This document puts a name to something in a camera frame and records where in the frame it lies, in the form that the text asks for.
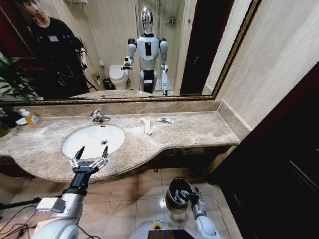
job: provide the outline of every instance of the bathroom vanity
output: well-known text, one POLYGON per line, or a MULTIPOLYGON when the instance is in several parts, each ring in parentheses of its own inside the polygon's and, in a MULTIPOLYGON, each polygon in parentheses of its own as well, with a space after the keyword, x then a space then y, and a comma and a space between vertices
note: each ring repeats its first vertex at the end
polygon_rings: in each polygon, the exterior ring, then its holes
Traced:
POLYGON ((14 128, 0 138, 0 154, 11 156, 22 169, 36 177, 69 182, 74 175, 69 158, 62 152, 63 142, 74 131, 92 126, 88 115, 99 109, 111 120, 97 125, 115 125, 123 129, 125 139, 121 147, 109 154, 109 162, 92 180, 122 177, 161 165, 207 166, 219 153, 237 145, 241 137, 238 133, 244 129, 244 125, 240 125, 242 129, 238 131, 239 121, 234 124, 236 116, 230 118, 225 114, 225 106, 222 101, 188 101, 27 107, 41 116, 41 125, 14 128), (141 117, 150 118, 152 134, 144 133, 141 117), (175 124, 157 121, 160 117, 174 119, 175 124))

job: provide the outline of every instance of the beige floor tile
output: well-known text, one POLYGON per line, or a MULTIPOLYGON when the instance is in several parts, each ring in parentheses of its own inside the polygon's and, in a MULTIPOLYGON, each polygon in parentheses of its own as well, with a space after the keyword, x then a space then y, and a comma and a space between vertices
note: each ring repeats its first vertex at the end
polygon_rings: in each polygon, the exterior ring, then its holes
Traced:
POLYGON ((135 231, 136 201, 110 202, 104 239, 126 239, 135 231))
MULTIPOLYGON (((5 233, 7 231, 9 231, 13 225, 17 224, 17 223, 26 223, 26 221, 33 215, 34 211, 35 211, 35 207, 28 207, 25 208, 24 210, 22 210, 20 213, 18 213, 15 218, 13 220, 11 220, 11 222, 8 223, 8 225, 6 227, 4 227, 7 222, 18 212, 20 211, 22 208, 24 208, 26 206, 21 206, 21 207, 16 207, 16 208, 11 208, 11 209, 6 209, 3 213, 3 218, 0 220, 0 230, 2 228, 3 231, 1 233, 5 233)), ((32 219, 29 220, 29 222, 27 223, 30 226, 33 226, 33 222, 32 219)), ((17 234, 13 234, 11 236, 6 237, 7 238, 17 238, 17 234)))
POLYGON ((173 223, 177 228, 196 230, 193 212, 190 203, 186 209, 172 209, 167 202, 165 204, 165 221, 173 223))
POLYGON ((229 237, 231 239, 242 239, 243 237, 241 236, 241 233, 220 187, 218 185, 211 185, 211 189, 214 193, 217 206, 221 212, 222 218, 229 233, 229 237))
POLYGON ((34 193, 34 197, 53 197, 60 195, 64 190, 64 183, 56 183, 50 181, 41 181, 34 193))
POLYGON ((138 178, 138 199, 161 198, 160 173, 144 172, 138 178))
MULTIPOLYGON (((79 226, 92 236, 102 237, 108 209, 109 202, 84 204, 79 226)), ((79 238, 86 239, 87 236, 80 232, 79 238)))
POLYGON ((213 195, 210 185, 207 183, 202 170, 184 170, 184 178, 192 185, 199 189, 202 195, 213 195))
POLYGON ((161 168, 161 172, 167 172, 167 171, 181 171, 183 168, 161 168))
POLYGON ((35 192, 38 189, 41 181, 39 180, 29 180, 21 188, 19 193, 14 197, 11 203, 18 203, 27 200, 32 200, 35 196, 35 192))
POLYGON ((138 175, 117 180, 113 184, 110 201, 136 200, 138 193, 138 175))
POLYGON ((164 220, 163 198, 143 199, 137 201, 136 227, 150 220, 164 220))
POLYGON ((84 198, 84 203, 109 202, 111 198, 113 182, 89 184, 88 194, 84 198))
POLYGON ((223 239, 229 239, 229 235, 226 229, 226 226, 224 224, 223 218, 221 216, 221 213, 219 211, 219 208, 217 206, 217 203, 215 201, 214 196, 206 195, 202 196, 202 199, 204 199, 207 203, 206 207, 206 213, 207 216, 214 222, 216 229, 220 236, 223 239))
POLYGON ((182 170, 164 171, 164 172, 160 172, 160 174, 161 174, 161 183, 163 186, 168 186, 174 178, 184 177, 182 170))
POLYGON ((146 169, 146 170, 144 170, 144 171, 142 171, 143 173, 154 173, 154 169, 146 169))

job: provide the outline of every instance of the dark wooden door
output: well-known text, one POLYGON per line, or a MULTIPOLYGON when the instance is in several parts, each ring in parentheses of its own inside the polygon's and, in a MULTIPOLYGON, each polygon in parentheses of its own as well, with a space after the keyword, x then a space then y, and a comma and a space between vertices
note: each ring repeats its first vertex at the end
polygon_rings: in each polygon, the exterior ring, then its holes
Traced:
POLYGON ((243 238, 317 238, 319 63, 210 175, 243 238))
POLYGON ((198 0, 181 94, 201 94, 234 0, 198 0))

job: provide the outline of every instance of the soap dispenser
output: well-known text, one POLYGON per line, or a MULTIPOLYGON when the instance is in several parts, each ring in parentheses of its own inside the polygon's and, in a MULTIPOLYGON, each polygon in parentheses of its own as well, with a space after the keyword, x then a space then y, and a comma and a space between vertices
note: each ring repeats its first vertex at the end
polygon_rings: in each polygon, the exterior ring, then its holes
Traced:
POLYGON ((19 110, 19 112, 25 118, 28 125, 30 125, 31 127, 37 127, 40 125, 41 120, 35 114, 30 113, 29 111, 27 111, 25 109, 21 109, 21 110, 19 110))

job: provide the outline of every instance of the marble backsplash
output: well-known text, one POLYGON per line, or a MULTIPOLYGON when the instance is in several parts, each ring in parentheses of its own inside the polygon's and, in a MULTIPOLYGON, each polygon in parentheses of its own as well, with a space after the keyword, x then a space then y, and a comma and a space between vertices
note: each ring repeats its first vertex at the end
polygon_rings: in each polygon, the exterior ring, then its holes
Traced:
POLYGON ((222 101, 217 112, 228 124, 234 134, 242 141, 251 131, 249 126, 244 123, 225 101, 222 101))
POLYGON ((14 110, 25 108, 39 117, 89 116, 94 110, 104 115, 154 114, 177 112, 217 111, 222 100, 212 101, 172 101, 172 102, 130 102, 87 105, 55 105, 14 107, 14 110))

